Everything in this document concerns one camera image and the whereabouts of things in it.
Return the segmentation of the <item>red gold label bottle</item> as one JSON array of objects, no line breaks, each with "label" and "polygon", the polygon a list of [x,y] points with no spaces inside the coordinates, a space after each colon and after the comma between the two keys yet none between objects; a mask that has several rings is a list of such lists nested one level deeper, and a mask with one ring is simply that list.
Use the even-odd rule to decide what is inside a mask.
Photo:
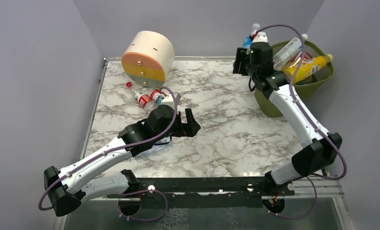
[{"label": "red gold label bottle", "polygon": [[295,57],[293,57],[290,60],[289,68],[296,66],[300,62],[300,60],[307,61],[307,60],[312,59],[312,58],[313,58],[313,56],[306,51],[304,51],[302,58],[301,58],[301,53],[298,53]]}]

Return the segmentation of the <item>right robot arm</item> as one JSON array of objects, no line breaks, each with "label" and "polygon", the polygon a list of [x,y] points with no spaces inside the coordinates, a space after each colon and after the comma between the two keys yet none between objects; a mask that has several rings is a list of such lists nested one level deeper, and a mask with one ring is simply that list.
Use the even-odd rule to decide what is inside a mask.
[{"label": "right robot arm", "polygon": [[338,133],[330,133],[308,111],[289,77],[274,70],[272,56],[272,47],[267,42],[252,43],[249,49],[239,47],[233,73],[250,77],[255,90],[278,108],[301,142],[302,150],[288,163],[265,174],[268,184],[277,187],[334,163],[342,138]]}]

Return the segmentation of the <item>clear bottle blue label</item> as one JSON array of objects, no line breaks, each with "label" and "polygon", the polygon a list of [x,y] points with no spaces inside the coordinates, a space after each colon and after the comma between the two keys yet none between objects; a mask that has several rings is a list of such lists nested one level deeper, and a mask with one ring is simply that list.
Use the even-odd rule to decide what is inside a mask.
[{"label": "clear bottle blue label", "polygon": [[245,48],[245,49],[250,48],[250,45],[252,44],[254,38],[256,37],[259,29],[260,29],[260,24],[254,23],[252,25],[252,32],[250,33],[249,36],[245,38],[242,48]]}]

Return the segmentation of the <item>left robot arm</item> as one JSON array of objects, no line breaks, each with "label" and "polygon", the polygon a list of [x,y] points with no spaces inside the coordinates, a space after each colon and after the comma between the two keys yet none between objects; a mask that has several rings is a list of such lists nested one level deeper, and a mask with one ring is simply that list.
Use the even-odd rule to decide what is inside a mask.
[{"label": "left robot arm", "polygon": [[168,105],[160,105],[151,111],[148,118],[128,125],[89,157],[61,169],[48,167],[44,170],[45,192],[38,208],[45,210],[43,199],[48,197],[51,203],[49,209],[61,217],[75,211],[84,201],[133,189],[138,181],[131,170],[123,170],[106,178],[98,178],[98,175],[152,149],[164,138],[194,137],[201,126],[191,109],[186,108],[185,115],[187,121],[183,123],[181,112]]}]

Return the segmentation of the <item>yellow juice bottle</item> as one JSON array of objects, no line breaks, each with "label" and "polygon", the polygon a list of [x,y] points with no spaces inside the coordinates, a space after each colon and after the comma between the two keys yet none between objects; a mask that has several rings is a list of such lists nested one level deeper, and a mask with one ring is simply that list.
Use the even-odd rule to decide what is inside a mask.
[{"label": "yellow juice bottle", "polygon": [[294,76],[293,84],[297,84],[301,81],[306,80],[307,78],[310,78],[313,74],[320,71],[322,68],[324,68],[329,62],[333,60],[333,55],[327,54],[324,56],[318,56],[315,58],[311,58],[309,60],[303,61],[300,65],[299,69],[297,70],[298,64],[292,66],[292,67],[284,67],[282,71],[290,78]]}]

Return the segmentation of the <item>red label bottle red cap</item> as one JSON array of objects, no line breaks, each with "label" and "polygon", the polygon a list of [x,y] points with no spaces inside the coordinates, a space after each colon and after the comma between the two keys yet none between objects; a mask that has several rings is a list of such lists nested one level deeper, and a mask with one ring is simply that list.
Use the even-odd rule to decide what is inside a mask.
[{"label": "red label bottle red cap", "polygon": [[150,98],[157,104],[161,105],[163,99],[167,96],[166,93],[161,92],[159,89],[150,90]]}]

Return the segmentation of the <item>clear bottle pale blue cap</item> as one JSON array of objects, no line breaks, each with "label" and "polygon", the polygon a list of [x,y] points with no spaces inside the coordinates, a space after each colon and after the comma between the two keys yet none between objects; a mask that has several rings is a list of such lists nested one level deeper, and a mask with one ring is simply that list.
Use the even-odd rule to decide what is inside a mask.
[{"label": "clear bottle pale blue cap", "polygon": [[139,153],[134,157],[135,160],[143,159],[146,157],[150,157],[155,155],[158,152],[164,151],[168,149],[170,142],[172,141],[172,137],[164,138],[158,142],[156,142],[151,149],[146,150],[144,152]]}]

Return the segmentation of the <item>round cream drawer cabinet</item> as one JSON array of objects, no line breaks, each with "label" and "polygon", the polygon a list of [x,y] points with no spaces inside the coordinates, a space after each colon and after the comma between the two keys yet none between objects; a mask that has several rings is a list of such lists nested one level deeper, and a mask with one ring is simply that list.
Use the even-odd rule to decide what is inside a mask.
[{"label": "round cream drawer cabinet", "polygon": [[171,41],[153,31],[140,31],[121,57],[126,75],[139,85],[159,88],[168,76],[175,59]]}]

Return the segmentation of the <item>white blue label tea bottle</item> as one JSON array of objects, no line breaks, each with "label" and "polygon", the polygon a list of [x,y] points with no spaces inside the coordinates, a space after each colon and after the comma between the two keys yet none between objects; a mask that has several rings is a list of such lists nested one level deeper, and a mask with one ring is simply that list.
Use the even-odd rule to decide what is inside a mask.
[{"label": "white blue label tea bottle", "polygon": [[307,34],[302,34],[302,40],[295,37],[273,56],[274,70],[282,70],[283,67],[303,50],[303,44],[308,39]]}]

